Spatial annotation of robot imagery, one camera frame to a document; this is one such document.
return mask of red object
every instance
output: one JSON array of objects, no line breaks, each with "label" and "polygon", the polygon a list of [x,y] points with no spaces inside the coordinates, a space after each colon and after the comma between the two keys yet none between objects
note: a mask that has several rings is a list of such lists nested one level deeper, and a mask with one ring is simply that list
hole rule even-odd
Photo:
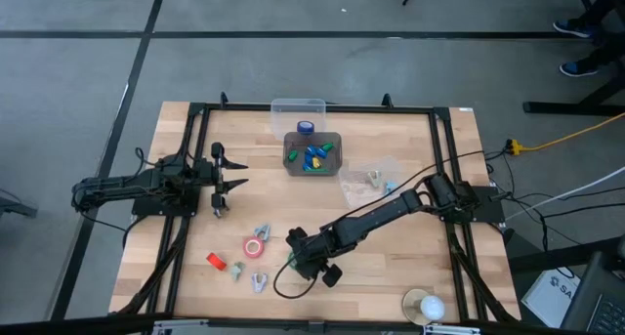
[{"label": "red object", "polygon": [[212,264],[213,267],[217,268],[220,271],[226,268],[226,262],[222,261],[219,257],[217,257],[215,253],[211,252],[208,257],[206,257],[206,260],[208,261],[208,263]]},{"label": "red object", "polygon": [[[258,248],[254,252],[250,251],[250,247],[253,245],[258,245]],[[248,237],[243,241],[243,253],[249,258],[257,258],[263,253],[264,249],[265,245],[263,244],[263,240],[256,236]]]}]

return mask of gray tray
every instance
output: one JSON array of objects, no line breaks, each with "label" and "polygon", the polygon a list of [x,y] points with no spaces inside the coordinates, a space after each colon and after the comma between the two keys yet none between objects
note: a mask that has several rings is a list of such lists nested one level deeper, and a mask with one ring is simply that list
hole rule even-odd
[{"label": "gray tray", "polygon": [[[332,143],[334,147],[328,151],[328,156],[321,159],[321,167],[327,169],[327,172],[307,172],[304,171],[304,157],[306,147],[313,145],[321,147],[325,144]],[[298,151],[297,158],[290,162],[289,153],[291,150]],[[313,133],[310,135],[302,135],[297,132],[290,132],[284,135],[284,148],[282,153],[282,163],[286,171],[291,176],[333,176],[339,172],[343,164],[343,152],[341,147],[341,135],[338,133]]]}]

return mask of plastic bin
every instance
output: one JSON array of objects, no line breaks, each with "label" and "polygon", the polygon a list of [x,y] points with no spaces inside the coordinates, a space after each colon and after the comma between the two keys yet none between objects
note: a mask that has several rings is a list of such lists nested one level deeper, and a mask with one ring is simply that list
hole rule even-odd
[{"label": "plastic bin", "polygon": [[[325,159],[321,160],[321,165],[327,171],[315,172],[304,170],[304,158],[306,147],[312,145],[321,147],[325,144],[332,144],[334,147],[328,151]],[[294,161],[289,161],[288,155],[291,150],[297,150],[298,155]],[[282,163],[286,171],[291,176],[333,176],[339,171],[343,164],[343,145],[341,135],[337,133],[314,132],[311,135],[302,135],[297,132],[290,132],[284,136],[284,148]]]},{"label": "plastic bin", "polygon": [[315,132],[325,132],[325,101],[319,99],[275,99],[271,102],[271,130],[276,140],[297,131],[297,123],[310,121]]},{"label": "plastic bin", "polygon": [[[381,174],[381,185],[377,188],[373,187],[368,178],[368,173],[374,171],[379,171]],[[386,182],[402,184],[405,176],[402,175],[402,171],[401,164],[392,156],[385,156],[376,162],[358,165],[354,168],[350,168],[349,165],[342,167],[339,170],[339,180],[348,206],[357,208],[382,197],[385,194]],[[392,200],[400,193],[401,190],[398,190],[386,200]]]}]

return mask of pink tape roll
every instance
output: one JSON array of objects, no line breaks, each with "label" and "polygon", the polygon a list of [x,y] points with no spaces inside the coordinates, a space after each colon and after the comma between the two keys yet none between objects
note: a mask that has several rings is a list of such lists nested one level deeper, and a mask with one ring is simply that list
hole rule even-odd
[{"label": "pink tape roll", "polygon": [[[251,248],[254,245],[257,245],[257,248],[252,252]],[[257,258],[263,253],[264,249],[265,245],[263,244],[263,240],[256,236],[248,237],[243,242],[243,253],[249,258]]]}]

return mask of yellow cable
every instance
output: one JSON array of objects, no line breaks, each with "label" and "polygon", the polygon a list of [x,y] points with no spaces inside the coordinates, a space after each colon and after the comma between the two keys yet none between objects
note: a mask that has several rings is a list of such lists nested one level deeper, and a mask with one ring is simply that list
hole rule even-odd
[{"label": "yellow cable", "polygon": [[540,146],[536,146],[536,147],[523,147],[521,144],[518,144],[516,152],[518,152],[520,154],[520,152],[522,152],[522,151],[536,151],[536,150],[540,150],[540,149],[543,149],[543,148],[546,148],[546,147],[549,147],[549,146],[553,146],[555,144],[559,144],[561,142],[564,142],[566,140],[572,139],[572,138],[574,138],[576,136],[579,136],[581,134],[584,134],[584,133],[587,133],[589,131],[593,131],[593,130],[599,129],[600,127],[604,126],[605,124],[608,124],[608,123],[610,123],[610,122],[612,122],[612,121],[614,121],[614,120],[616,120],[618,118],[621,118],[623,116],[625,116],[625,112],[620,113],[620,114],[618,114],[618,115],[616,115],[614,117],[611,117],[608,120],[606,120],[606,121],[604,121],[602,123],[599,123],[599,124],[597,124],[595,126],[591,126],[591,127],[586,128],[584,130],[578,131],[578,132],[576,132],[574,134],[570,134],[568,136],[564,136],[561,139],[557,139],[557,140],[551,141],[551,142],[546,143],[544,145],[540,145]]}]

